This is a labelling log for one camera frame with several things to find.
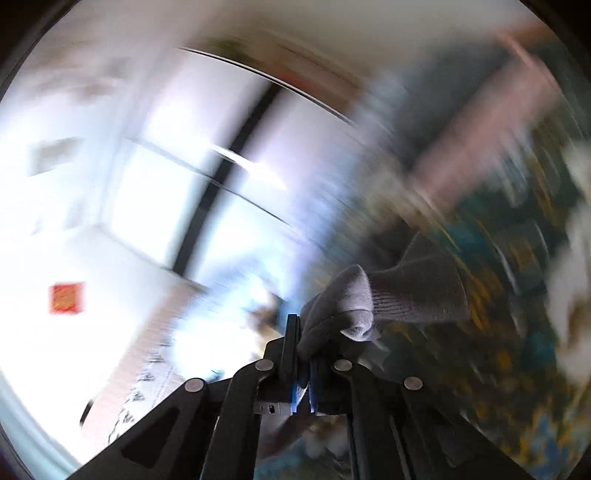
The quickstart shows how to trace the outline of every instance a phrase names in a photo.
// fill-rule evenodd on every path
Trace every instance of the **gray fabric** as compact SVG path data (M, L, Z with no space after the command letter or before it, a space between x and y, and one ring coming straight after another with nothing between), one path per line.
M468 311L452 259L417 235L399 265L369 275L359 265L345 269L300 316L298 354L309 359L330 340L364 342L390 322L456 322Z

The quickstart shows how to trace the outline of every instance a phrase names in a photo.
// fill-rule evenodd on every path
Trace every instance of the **red label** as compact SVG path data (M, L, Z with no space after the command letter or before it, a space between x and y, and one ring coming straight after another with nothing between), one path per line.
M82 311L82 283L56 283L50 288L51 313L80 313Z

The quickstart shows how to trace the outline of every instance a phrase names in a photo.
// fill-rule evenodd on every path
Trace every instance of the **white wall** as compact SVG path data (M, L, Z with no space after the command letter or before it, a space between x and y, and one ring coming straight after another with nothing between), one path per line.
M84 458L80 416L182 280L97 228L0 255L0 368L41 427ZM83 312L49 313L55 282L83 281Z
M72 213L99 221L124 131L166 76L169 52L228 3L82 0L50 30L0 104L0 249L59 232ZM35 152L68 138L68 162L31 177Z

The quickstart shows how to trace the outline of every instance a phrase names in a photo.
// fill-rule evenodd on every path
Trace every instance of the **metal rivet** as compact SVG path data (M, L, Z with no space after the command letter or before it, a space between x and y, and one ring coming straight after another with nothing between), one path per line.
M419 377L407 377L404 379L404 388L407 390L421 390L423 387L423 380Z
M185 390L188 392L199 392L205 386L205 382L200 378L192 378L185 382Z
M353 364L344 358L335 362L335 369L339 372L348 372L353 368Z
M259 372L268 372L271 368L273 368L275 364L273 363L273 360L269 360L267 358L264 358L262 360L259 360L257 363L255 363L255 368L259 371Z

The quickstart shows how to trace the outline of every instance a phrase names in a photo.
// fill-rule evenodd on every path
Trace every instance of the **ceiling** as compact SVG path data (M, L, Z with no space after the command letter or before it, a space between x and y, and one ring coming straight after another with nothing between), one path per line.
M261 26L365 73L426 47L535 21L518 0L252 0Z

